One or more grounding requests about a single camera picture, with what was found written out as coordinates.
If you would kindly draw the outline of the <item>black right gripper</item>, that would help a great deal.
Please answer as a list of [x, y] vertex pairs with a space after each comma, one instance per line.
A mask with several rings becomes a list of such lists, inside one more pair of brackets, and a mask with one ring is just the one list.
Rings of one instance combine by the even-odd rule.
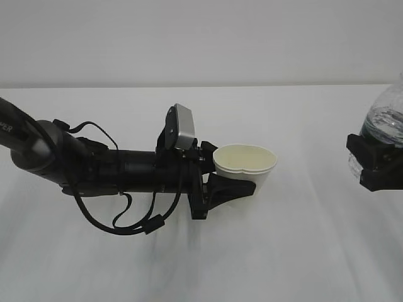
[[402, 148], [349, 134], [346, 147], [361, 171], [360, 184], [371, 192], [402, 190]]

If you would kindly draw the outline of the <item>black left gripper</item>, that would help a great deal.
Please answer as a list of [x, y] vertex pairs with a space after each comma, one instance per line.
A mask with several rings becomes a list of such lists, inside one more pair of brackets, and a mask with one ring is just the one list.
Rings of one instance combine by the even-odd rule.
[[[210, 142], [202, 141], [198, 144], [198, 140], [194, 140], [189, 150], [181, 150], [167, 147], [164, 138], [157, 140], [157, 190], [176, 194], [172, 205], [162, 216], [164, 220], [173, 214], [183, 193], [188, 197], [191, 218], [194, 220], [205, 220], [208, 211], [221, 204], [254, 194], [254, 182], [229, 179], [213, 173], [216, 171], [213, 153], [217, 149], [218, 147]], [[209, 174], [206, 183], [207, 201], [203, 187], [204, 174]]]

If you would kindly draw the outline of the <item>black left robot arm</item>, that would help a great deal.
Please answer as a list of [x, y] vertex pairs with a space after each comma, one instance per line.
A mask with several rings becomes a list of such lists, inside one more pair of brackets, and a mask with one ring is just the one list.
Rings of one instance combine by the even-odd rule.
[[111, 149], [79, 137], [80, 130], [60, 120], [30, 123], [1, 101], [1, 145], [10, 149], [14, 165], [58, 184], [64, 194], [184, 193], [192, 218], [204, 220], [216, 206], [256, 190], [255, 182], [218, 175], [215, 146], [195, 138], [192, 112], [180, 104], [169, 108], [152, 152]]

